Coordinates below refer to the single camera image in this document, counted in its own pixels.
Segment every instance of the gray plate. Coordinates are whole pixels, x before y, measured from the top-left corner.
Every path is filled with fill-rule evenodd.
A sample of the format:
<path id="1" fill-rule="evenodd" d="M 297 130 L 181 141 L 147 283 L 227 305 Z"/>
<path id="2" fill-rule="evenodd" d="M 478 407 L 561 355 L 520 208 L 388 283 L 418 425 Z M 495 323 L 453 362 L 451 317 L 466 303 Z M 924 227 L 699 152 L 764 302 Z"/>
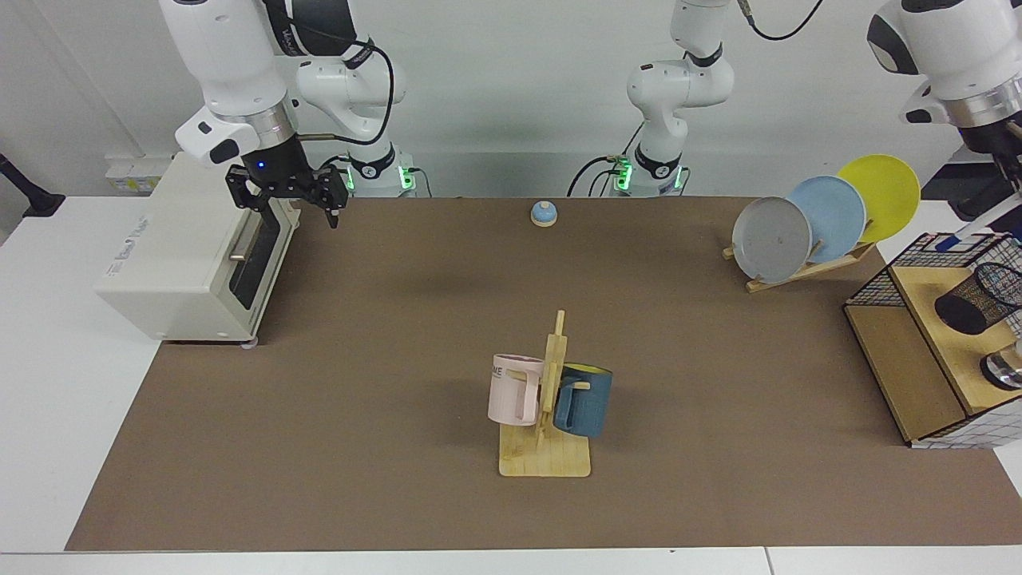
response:
<path id="1" fill-rule="evenodd" d="M 802 269 L 812 248 L 805 213 L 784 197 L 756 199 L 735 222 L 735 260 L 746 275 L 781 283 Z"/>

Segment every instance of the white table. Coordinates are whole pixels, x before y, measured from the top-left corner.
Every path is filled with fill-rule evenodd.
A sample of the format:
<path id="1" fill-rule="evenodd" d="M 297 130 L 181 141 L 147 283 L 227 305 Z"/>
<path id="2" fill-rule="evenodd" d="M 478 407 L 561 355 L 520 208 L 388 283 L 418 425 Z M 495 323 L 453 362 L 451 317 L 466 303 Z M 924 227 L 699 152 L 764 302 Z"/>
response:
<path id="1" fill-rule="evenodd" d="M 33 573 L 1018 573 L 1022 546 L 380 554 L 60 554 L 158 348 L 92 292 L 144 199 L 68 198 L 0 246 L 0 575 Z M 946 205 L 881 245 L 960 226 Z M 998 456 L 1022 488 L 1022 444 Z"/>

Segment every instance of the mug handle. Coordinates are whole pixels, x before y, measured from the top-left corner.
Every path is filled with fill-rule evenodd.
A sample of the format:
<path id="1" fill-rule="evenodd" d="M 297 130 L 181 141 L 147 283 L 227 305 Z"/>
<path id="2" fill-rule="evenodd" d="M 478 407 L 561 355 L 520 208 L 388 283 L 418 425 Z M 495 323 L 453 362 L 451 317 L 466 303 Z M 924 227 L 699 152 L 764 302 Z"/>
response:
<path id="1" fill-rule="evenodd" d="M 535 372 L 521 372 L 519 370 L 514 370 L 514 372 L 516 373 L 515 376 L 518 374 L 525 375 L 525 385 L 518 387 L 520 391 L 518 393 L 517 412 L 515 413 L 519 422 L 525 422 L 525 415 L 535 414 L 540 404 L 540 375 Z"/>
<path id="2" fill-rule="evenodd" d="M 573 428 L 571 425 L 571 401 L 574 399 L 575 385 L 579 382 L 582 382 L 582 378 L 573 376 L 563 378 L 561 380 L 561 389 L 557 393 L 557 409 L 554 411 L 554 424 L 568 433 L 571 433 L 571 429 Z M 566 404 L 567 406 L 562 411 L 561 404 Z"/>

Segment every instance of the yellow plate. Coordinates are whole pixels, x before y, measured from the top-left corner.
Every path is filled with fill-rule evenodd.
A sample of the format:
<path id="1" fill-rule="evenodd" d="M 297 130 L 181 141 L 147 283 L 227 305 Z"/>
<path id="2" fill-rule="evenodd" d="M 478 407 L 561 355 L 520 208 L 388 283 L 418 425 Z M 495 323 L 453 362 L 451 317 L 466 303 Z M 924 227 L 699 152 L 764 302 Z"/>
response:
<path id="1" fill-rule="evenodd" d="M 862 241 L 887 239 L 904 229 L 916 215 L 921 199 L 919 178 L 912 166 L 893 155 L 866 155 L 837 173 L 855 186 L 872 222 Z"/>

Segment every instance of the wooden base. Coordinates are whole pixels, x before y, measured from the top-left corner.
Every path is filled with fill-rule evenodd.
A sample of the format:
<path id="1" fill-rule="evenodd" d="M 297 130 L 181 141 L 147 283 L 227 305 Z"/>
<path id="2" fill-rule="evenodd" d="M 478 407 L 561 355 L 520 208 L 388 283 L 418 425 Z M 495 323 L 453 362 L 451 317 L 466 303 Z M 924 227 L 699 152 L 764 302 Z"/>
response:
<path id="1" fill-rule="evenodd" d="M 501 426 L 501 475 L 504 477 L 589 477 L 593 472 L 589 438 L 556 428 Z"/>
<path id="2" fill-rule="evenodd" d="M 554 333 L 547 337 L 540 381 L 540 421 L 531 427 L 501 426 L 500 469 L 504 477 L 589 477 L 589 438 L 554 427 L 554 409 L 561 386 L 568 339 L 564 312 L 557 313 Z"/>
<path id="3" fill-rule="evenodd" d="M 792 275 L 787 280 L 781 281 L 779 283 L 763 283 L 758 279 L 753 279 L 752 281 L 749 281 L 748 283 L 745 284 L 745 290 L 748 291 L 749 294 L 755 294 L 756 292 L 762 292 L 764 290 L 773 289 L 773 287 L 786 285 L 793 281 L 808 279 L 810 277 L 820 275 L 821 273 L 827 273 L 828 271 L 834 271 L 835 269 L 840 269 L 846 266 L 857 263 L 860 260 L 862 260 L 863 257 L 866 256 L 867 253 L 870 252 L 870 249 L 872 249 L 876 245 L 877 245 L 876 243 L 862 243 L 854 249 L 852 249 L 850 252 L 848 252 L 847 255 L 834 259 L 833 261 L 827 261 L 824 263 L 805 263 L 804 266 L 802 266 L 802 269 L 798 271 L 798 273 Z M 735 258 L 734 245 L 726 248 L 723 254 L 724 258 L 726 259 Z"/>

